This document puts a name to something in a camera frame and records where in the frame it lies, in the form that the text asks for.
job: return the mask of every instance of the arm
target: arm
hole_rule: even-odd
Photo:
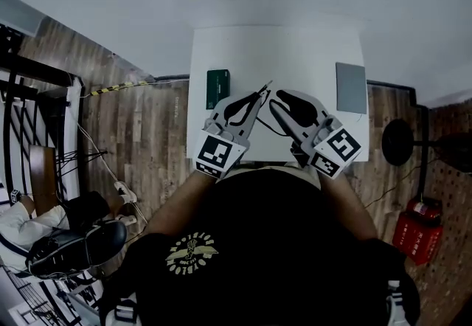
[[[332,180],[320,175],[322,191],[330,198],[334,214],[344,227],[359,240],[377,238],[377,230],[344,173]]]
[[[20,203],[23,204],[25,210],[28,212],[28,215],[31,215],[35,211],[35,202],[27,195],[22,195],[20,198]]]
[[[159,208],[146,227],[146,234],[177,235],[192,220],[195,211],[216,179],[194,171]]]

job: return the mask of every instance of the gray laptop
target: gray laptop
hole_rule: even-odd
[[[366,71],[363,66],[336,63],[338,111],[367,113]]]

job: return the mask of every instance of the white sneaker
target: white sneaker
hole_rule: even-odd
[[[115,220],[121,221],[122,223],[124,223],[125,226],[132,225],[138,221],[136,219],[136,216],[123,216],[123,215],[116,216]]]
[[[125,200],[125,204],[137,202],[138,197],[128,188],[124,181],[116,181],[114,186],[118,191],[118,195],[120,195]]]

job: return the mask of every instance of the white table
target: white table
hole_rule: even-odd
[[[190,68],[187,157],[193,156],[198,133],[212,113],[205,109],[207,71],[228,69],[230,94],[257,91],[273,80],[271,97],[276,97],[278,89],[293,89],[318,98],[364,146],[355,160],[367,161],[368,111],[367,115],[361,115],[336,110],[336,62],[364,65],[355,28],[215,27],[195,30]],[[268,103],[260,110],[259,118],[282,132],[268,109]],[[258,121],[249,140],[251,148],[243,158],[246,161],[294,161],[290,153],[291,139],[276,135]]]

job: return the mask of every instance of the green box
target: green box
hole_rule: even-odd
[[[206,72],[206,109],[214,109],[226,97],[229,97],[229,71],[220,69]]]

